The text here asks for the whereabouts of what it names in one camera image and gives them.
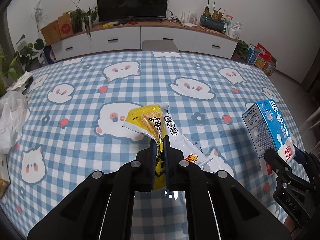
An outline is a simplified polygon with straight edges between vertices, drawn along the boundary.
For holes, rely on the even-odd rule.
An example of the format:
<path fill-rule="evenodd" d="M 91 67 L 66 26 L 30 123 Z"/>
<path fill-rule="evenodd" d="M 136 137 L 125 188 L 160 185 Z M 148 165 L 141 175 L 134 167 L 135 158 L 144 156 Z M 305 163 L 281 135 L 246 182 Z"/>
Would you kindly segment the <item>blue bonsai planter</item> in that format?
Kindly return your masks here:
<path fill-rule="evenodd" d="M 225 12 L 222 11 L 221 8 L 217 10 L 215 3 L 213 4 L 213 10 L 210 11 L 209 5 L 210 1 L 208 0 L 208 3 L 204 6 L 204 11 L 200 16 L 200 23 L 205 28 L 225 33 L 225 20 L 223 18 Z"/>

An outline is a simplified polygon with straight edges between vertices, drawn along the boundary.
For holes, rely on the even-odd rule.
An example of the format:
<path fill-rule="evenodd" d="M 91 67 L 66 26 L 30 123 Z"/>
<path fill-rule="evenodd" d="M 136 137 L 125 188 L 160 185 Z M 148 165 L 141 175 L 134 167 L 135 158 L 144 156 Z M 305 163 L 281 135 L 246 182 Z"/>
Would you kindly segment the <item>brown cardboard box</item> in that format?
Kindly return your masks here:
<path fill-rule="evenodd" d="M 40 30 L 47 46 L 74 34 L 70 13 L 63 13 L 57 20 Z"/>

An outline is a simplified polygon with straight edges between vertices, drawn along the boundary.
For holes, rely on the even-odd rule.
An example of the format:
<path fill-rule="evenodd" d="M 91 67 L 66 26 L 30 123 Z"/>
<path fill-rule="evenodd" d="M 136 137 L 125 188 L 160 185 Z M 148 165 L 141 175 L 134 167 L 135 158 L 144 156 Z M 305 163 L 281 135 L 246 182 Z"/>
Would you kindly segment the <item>potted plant beside tv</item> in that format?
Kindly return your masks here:
<path fill-rule="evenodd" d="M 87 10 L 83 10 L 79 6 L 81 0 L 78 0 L 77 3 L 73 0 L 69 1 L 73 2 L 75 5 L 75 10 L 68 12 L 71 17 L 73 33 L 77 34 L 81 31 L 85 31 L 86 34 L 91 37 L 93 23 L 98 18 L 98 6 L 95 4 L 93 8 L 88 7 Z"/>

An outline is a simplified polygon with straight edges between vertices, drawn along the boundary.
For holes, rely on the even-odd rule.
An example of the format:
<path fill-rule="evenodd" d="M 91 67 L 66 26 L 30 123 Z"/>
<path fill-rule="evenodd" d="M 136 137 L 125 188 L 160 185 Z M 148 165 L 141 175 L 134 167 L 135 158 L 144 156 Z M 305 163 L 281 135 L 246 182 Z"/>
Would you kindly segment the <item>yellow snack wrapper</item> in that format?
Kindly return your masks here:
<path fill-rule="evenodd" d="M 184 136 L 176 126 L 168 112 L 168 104 L 149 105 L 138 107 L 129 111 L 124 127 L 146 135 L 157 145 L 154 175 L 154 190 L 165 187 L 165 138 L 169 139 L 170 146 L 182 151 L 185 160 L 195 163 L 199 167 L 210 161 L 189 139 Z"/>

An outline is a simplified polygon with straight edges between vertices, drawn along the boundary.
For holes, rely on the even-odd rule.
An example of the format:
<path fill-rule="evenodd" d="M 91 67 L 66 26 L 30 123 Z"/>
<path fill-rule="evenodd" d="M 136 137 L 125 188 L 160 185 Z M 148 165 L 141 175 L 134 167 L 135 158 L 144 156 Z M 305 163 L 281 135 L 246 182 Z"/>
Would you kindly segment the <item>colourful boxes on floor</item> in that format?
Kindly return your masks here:
<path fill-rule="evenodd" d="M 271 76 L 276 69 L 277 60 L 261 44 L 256 46 L 250 44 L 248 47 L 248 57 L 245 62 L 253 67 L 259 68 L 267 76 Z"/>

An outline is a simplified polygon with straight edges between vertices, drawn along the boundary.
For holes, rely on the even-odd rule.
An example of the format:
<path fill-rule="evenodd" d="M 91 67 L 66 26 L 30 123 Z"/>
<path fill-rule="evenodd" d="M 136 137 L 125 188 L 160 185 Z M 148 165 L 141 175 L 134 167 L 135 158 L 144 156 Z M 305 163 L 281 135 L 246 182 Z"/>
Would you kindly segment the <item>grey chair back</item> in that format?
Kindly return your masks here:
<path fill-rule="evenodd" d="M 142 51 L 177 53 L 178 48 L 172 40 L 145 40 L 142 42 Z"/>

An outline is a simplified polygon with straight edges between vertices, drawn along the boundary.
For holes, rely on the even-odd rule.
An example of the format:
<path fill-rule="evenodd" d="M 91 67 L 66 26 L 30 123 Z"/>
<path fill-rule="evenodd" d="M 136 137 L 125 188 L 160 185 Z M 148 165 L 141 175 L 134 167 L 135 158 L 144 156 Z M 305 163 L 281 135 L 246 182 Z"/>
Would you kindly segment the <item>gold snack bag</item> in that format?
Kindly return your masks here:
<path fill-rule="evenodd" d="M 6 181 L 2 178 L 0 179 L 0 198 L 2 198 L 4 196 L 9 185 L 10 185 L 9 181 Z"/>

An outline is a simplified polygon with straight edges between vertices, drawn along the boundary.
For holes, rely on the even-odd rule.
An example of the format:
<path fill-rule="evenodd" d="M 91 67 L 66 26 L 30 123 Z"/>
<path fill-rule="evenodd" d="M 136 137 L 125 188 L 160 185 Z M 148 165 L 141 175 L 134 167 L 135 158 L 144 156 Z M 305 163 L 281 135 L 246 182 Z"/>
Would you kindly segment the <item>black television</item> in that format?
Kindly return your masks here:
<path fill-rule="evenodd" d="M 97 0 L 99 21 L 165 18 L 168 0 Z"/>

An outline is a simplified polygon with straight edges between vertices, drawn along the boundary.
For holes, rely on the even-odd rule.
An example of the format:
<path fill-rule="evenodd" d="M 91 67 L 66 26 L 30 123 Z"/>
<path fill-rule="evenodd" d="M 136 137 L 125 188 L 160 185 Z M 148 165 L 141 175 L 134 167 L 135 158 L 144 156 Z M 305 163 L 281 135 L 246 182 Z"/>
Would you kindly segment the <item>white tv cabinet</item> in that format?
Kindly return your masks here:
<path fill-rule="evenodd" d="M 52 44 L 60 61 L 82 55 L 117 50 L 139 50 L 146 40 L 174 42 L 179 51 L 214 55 L 230 59 L 237 40 L 200 27 L 188 28 L 172 22 L 139 22 L 115 27 L 97 26 L 88 35 L 81 32 Z"/>

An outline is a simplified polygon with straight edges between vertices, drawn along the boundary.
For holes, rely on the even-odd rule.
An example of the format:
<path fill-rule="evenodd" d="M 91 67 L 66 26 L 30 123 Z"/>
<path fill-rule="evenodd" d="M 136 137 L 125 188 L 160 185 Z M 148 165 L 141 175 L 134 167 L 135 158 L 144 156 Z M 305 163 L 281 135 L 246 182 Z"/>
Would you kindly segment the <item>blue checked tablecloth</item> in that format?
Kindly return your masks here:
<path fill-rule="evenodd" d="M 279 89 L 259 69 L 199 54 L 130 51 L 79 57 L 35 70 L 25 92 L 28 118 L 7 156 L 11 184 L 1 208 L 26 237 L 31 228 L 93 171 L 111 173 L 150 139 L 123 126 L 130 109 L 167 103 L 174 132 L 229 172 L 281 222 L 242 115 L 271 99 L 303 146 Z"/>

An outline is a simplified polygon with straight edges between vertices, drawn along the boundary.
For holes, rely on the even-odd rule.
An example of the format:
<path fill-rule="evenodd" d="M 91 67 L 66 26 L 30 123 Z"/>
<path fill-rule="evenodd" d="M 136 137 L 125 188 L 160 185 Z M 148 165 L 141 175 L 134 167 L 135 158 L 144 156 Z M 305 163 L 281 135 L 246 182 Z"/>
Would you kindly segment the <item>white plastic bag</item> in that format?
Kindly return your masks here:
<path fill-rule="evenodd" d="M 1 154 L 8 154 L 22 136 L 27 116 L 27 98 L 17 91 L 8 91 L 1 97 Z"/>

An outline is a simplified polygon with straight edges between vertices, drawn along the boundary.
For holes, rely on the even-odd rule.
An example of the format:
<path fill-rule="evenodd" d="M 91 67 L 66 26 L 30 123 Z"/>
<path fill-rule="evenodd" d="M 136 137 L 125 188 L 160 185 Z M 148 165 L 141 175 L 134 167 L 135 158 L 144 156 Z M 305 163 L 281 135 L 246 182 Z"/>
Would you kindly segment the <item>small green floor plant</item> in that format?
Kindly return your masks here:
<path fill-rule="evenodd" d="M 245 41 L 238 40 L 231 59 L 233 61 L 239 61 L 239 60 L 245 61 L 245 59 L 247 59 L 248 56 L 249 56 L 249 45 Z"/>

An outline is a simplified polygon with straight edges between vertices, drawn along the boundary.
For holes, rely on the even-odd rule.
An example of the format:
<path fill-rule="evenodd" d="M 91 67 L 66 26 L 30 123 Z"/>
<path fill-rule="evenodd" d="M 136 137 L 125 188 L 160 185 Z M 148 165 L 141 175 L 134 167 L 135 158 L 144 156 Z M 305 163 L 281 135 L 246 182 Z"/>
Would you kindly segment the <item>blue white milk carton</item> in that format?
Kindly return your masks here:
<path fill-rule="evenodd" d="M 285 161 L 294 157 L 294 145 L 289 128 L 280 109 L 272 99 L 253 103 L 242 114 L 253 140 L 258 158 L 264 157 L 268 149 L 273 149 Z"/>

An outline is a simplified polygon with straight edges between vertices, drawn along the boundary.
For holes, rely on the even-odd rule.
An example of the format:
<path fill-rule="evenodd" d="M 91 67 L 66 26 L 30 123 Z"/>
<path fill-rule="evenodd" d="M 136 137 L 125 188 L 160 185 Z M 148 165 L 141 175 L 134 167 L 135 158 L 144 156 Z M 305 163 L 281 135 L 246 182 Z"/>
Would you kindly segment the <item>white spray bottles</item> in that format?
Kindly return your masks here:
<path fill-rule="evenodd" d="M 233 17 L 231 15 L 225 16 L 224 28 L 222 33 L 227 35 L 228 37 L 238 40 L 242 31 L 242 23 L 241 22 L 232 22 Z"/>

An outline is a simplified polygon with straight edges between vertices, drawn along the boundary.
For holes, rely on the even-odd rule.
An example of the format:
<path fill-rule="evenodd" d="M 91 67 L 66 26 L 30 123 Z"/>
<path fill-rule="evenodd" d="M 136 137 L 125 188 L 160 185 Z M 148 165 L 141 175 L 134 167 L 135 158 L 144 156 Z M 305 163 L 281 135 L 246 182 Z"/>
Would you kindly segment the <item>large leafy plant left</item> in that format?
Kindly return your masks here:
<path fill-rule="evenodd" d="M 38 38 L 34 43 L 24 42 L 25 35 L 23 34 L 17 41 L 18 51 L 15 51 L 11 61 L 7 60 L 7 56 L 1 47 L 1 96 L 4 96 L 6 91 L 3 79 L 12 78 L 17 81 L 22 76 L 22 72 L 17 69 L 17 65 L 24 66 L 24 71 L 31 71 L 40 68 L 39 55 L 44 49 L 44 40 Z"/>

